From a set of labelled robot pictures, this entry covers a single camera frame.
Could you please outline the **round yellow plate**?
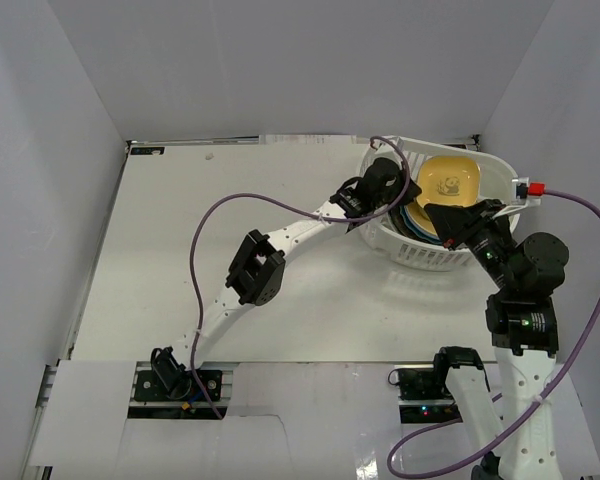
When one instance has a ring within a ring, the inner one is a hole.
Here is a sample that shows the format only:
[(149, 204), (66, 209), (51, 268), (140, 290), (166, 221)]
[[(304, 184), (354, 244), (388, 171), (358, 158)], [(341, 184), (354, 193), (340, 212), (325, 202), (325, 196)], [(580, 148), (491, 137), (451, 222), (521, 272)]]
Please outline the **round yellow plate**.
[(436, 237), (436, 230), (425, 213), (424, 209), (416, 202), (411, 202), (405, 207), (406, 215), (421, 232), (425, 232), (428, 236)]

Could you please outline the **dark red rimmed plate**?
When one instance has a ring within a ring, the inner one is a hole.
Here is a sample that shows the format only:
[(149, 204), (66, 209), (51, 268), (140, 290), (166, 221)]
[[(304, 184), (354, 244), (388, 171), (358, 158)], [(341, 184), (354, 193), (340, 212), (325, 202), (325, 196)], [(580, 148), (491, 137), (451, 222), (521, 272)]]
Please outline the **dark red rimmed plate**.
[(391, 225), (397, 233), (403, 237), (417, 240), (418, 237), (407, 227), (398, 207), (391, 209), (388, 213)]

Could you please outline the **square yellow panda dish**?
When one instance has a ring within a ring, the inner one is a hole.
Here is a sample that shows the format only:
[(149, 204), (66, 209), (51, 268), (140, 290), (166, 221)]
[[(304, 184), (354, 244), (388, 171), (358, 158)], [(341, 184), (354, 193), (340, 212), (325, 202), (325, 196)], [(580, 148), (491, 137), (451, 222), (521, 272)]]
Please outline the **square yellow panda dish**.
[(419, 169), (416, 184), (421, 194), (416, 202), (468, 207), (477, 202), (481, 173), (478, 164), (465, 156), (434, 156)]

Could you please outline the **round blue plate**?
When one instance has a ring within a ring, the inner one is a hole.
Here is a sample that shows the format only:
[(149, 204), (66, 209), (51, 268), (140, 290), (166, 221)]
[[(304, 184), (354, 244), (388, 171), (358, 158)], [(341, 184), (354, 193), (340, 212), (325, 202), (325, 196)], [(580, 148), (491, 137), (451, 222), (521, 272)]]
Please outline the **round blue plate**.
[(400, 215), (406, 225), (406, 227), (420, 240), (424, 242), (428, 242), (433, 245), (441, 246), (441, 242), (436, 235), (431, 235), (428, 232), (422, 230), (419, 226), (417, 226), (408, 214), (408, 211), (405, 206), (399, 207)]

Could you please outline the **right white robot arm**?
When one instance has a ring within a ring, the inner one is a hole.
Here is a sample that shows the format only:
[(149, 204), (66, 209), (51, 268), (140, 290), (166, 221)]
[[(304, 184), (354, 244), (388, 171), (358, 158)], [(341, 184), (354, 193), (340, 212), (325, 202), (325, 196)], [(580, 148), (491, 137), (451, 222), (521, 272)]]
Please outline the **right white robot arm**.
[(487, 298), (485, 317), (501, 404), (494, 404), (484, 366), (470, 348), (441, 348), (431, 384), (439, 396), (455, 400), (470, 444), (480, 452), (472, 478), (560, 479), (552, 407), (541, 393), (556, 366), (552, 295), (565, 280), (569, 250), (546, 232), (516, 242), (507, 210), (496, 199), (425, 207), (442, 245), (466, 247), (498, 288)]

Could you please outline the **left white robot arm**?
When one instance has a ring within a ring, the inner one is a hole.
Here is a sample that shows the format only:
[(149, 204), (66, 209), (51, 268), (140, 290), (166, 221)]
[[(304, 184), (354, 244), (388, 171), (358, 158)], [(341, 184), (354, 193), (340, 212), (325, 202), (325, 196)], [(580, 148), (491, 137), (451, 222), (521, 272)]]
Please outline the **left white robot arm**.
[(418, 193), (406, 158), (395, 161), (382, 156), (311, 213), (264, 195), (244, 193), (244, 198), (263, 200), (303, 218), (269, 233), (257, 229), (247, 233), (229, 264), (224, 286), (209, 306), (203, 305), (195, 267), (190, 267), (198, 319), (173, 345), (152, 351), (150, 363), (160, 391), (172, 400), (181, 400), (194, 389), (200, 390), (197, 370), (210, 350), (241, 316), (280, 292), (285, 269), (292, 261), (407, 203)]

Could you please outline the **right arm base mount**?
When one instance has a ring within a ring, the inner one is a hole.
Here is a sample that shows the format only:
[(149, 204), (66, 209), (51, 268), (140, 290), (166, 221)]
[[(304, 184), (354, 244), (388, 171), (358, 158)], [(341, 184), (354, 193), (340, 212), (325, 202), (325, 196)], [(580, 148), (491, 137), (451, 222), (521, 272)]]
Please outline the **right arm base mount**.
[(432, 366), (394, 368), (389, 372), (387, 382), (398, 390), (403, 425), (437, 424), (461, 418), (455, 400)]

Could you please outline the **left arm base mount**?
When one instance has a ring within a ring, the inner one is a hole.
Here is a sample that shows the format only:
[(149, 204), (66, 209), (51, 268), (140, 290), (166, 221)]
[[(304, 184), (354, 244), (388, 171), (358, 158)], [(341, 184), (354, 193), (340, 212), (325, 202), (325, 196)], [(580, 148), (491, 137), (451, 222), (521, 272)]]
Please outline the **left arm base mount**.
[(227, 411), (222, 397), (223, 372), (202, 370), (198, 375), (210, 402), (189, 372), (175, 387), (168, 389), (153, 370), (138, 370), (127, 417), (147, 420), (223, 419)]

